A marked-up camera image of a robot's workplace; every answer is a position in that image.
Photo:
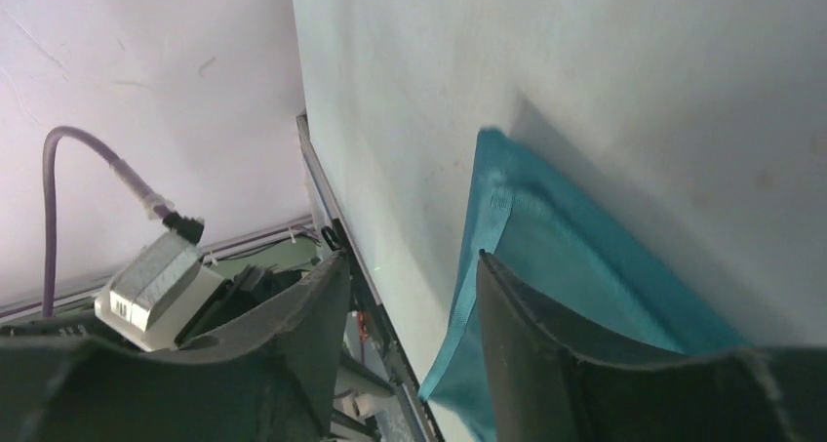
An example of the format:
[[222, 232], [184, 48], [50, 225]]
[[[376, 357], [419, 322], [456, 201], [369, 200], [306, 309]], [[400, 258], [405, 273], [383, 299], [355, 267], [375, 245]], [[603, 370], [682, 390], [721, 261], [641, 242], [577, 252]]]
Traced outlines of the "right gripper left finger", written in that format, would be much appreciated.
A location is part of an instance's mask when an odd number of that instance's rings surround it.
[[1, 341], [5, 441], [319, 441], [349, 305], [337, 252], [179, 350], [95, 337]]

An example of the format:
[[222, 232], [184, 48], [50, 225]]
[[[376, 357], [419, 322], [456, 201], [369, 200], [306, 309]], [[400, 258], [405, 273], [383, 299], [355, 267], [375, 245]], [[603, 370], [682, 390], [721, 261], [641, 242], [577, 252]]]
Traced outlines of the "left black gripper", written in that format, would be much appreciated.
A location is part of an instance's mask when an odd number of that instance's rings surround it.
[[229, 322], [290, 288], [303, 277], [303, 270], [273, 271], [246, 266], [231, 280], [224, 280], [195, 312], [175, 338], [184, 343]]

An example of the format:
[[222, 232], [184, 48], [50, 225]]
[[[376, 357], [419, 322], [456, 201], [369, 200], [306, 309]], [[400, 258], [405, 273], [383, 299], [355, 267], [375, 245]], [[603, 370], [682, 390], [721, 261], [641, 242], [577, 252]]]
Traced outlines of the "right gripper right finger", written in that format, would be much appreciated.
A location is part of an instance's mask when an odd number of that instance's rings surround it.
[[615, 333], [481, 253], [477, 308], [501, 441], [822, 441], [826, 351], [691, 357]]

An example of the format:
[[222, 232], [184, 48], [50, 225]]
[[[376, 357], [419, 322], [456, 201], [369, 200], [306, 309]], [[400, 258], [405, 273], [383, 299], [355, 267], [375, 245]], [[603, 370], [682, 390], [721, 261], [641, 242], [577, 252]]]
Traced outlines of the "teal satin napkin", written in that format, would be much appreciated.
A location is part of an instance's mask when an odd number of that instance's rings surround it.
[[419, 391], [455, 412], [476, 441], [496, 437], [476, 307], [481, 252], [628, 338], [689, 355], [745, 344], [572, 181], [497, 128], [485, 128], [476, 142], [447, 332]]

